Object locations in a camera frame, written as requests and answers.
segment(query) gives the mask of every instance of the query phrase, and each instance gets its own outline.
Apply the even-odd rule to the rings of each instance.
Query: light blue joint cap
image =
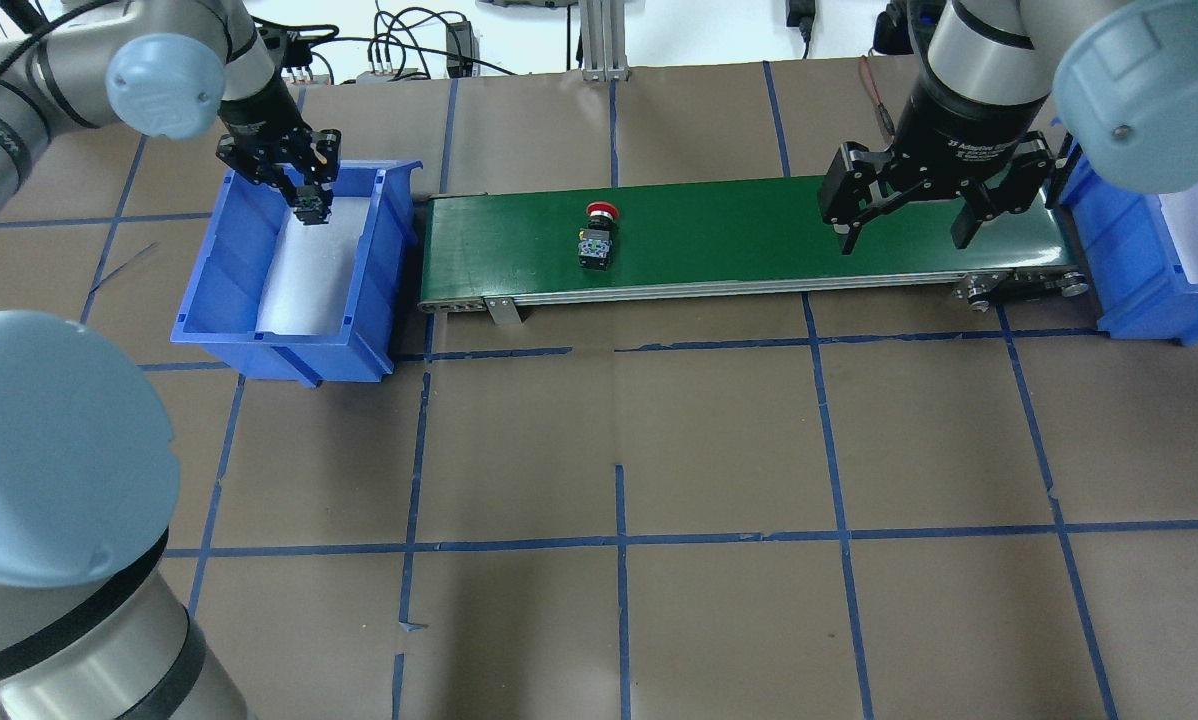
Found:
[[[225,67],[208,46],[183,35],[144,35],[105,68],[105,97],[123,122],[149,137],[188,140],[212,125]]]
[[[173,428],[141,369],[104,337],[0,313],[0,583],[110,577],[177,506]]]
[[[1198,183],[1198,0],[1137,0],[1089,28],[1057,67],[1053,97],[1108,182]]]

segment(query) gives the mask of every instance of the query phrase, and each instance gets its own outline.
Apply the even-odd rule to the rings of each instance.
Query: white background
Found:
[[[183,0],[159,0],[176,4]],[[59,13],[59,0],[41,0],[49,14]],[[818,0],[811,56],[837,58],[864,54],[875,32],[875,18],[887,0]],[[286,24],[331,23],[341,35],[370,36],[371,0],[246,0],[253,14]],[[430,10],[461,10],[474,23],[480,56],[516,73],[555,73],[563,69],[564,10],[512,6],[498,8],[476,0],[381,0],[381,8],[397,12],[409,5]],[[420,19],[422,14],[411,14]],[[20,35],[4,19],[10,35]],[[573,10],[573,32],[580,31],[579,10]],[[437,23],[416,29],[422,46],[444,49]],[[627,0],[627,55],[640,65],[750,63],[787,60],[803,54],[797,29],[786,28],[786,0]],[[319,49],[343,81],[367,69],[365,46],[340,42]],[[444,59],[429,56],[435,75]],[[413,67],[415,59],[409,61]],[[495,74],[490,69],[486,74]]]

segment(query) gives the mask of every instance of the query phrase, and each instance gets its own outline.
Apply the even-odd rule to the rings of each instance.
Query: robotic arm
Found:
[[[1024,213],[1055,163],[1028,132],[1049,91],[1107,181],[1143,193],[1198,182],[1198,0],[948,0],[931,44],[909,24],[922,72],[895,143],[843,143],[819,190],[845,255],[910,201],[962,196],[960,249],[998,214]]]
[[[328,219],[340,133],[302,120],[242,0],[79,4],[0,42],[0,208],[61,133],[123,120],[180,140],[214,114],[229,132],[218,158],[276,187],[303,223]]]

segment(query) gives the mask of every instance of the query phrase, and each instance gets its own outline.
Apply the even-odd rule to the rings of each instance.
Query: blue bin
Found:
[[[283,196],[225,174],[171,341],[202,346],[248,379],[380,382],[394,371],[387,356],[403,254],[416,246],[410,181],[419,161],[344,161],[335,196],[370,199],[355,255],[340,332],[292,335],[256,332],[266,274],[284,219]]]
[[[1097,328],[1119,340],[1198,343],[1198,284],[1181,270],[1158,196],[1120,190],[1082,159],[1061,201],[1101,297]]]

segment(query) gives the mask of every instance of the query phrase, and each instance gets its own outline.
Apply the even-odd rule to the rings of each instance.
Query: green conveyor belt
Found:
[[[963,201],[904,206],[867,225],[840,255],[819,222],[821,177],[444,196],[431,208],[422,305],[513,297],[549,302],[727,295],[946,282],[1003,268],[1071,268],[1061,232],[1035,202],[982,228],[956,250],[950,224]],[[621,211],[613,266],[582,270],[586,205]]]

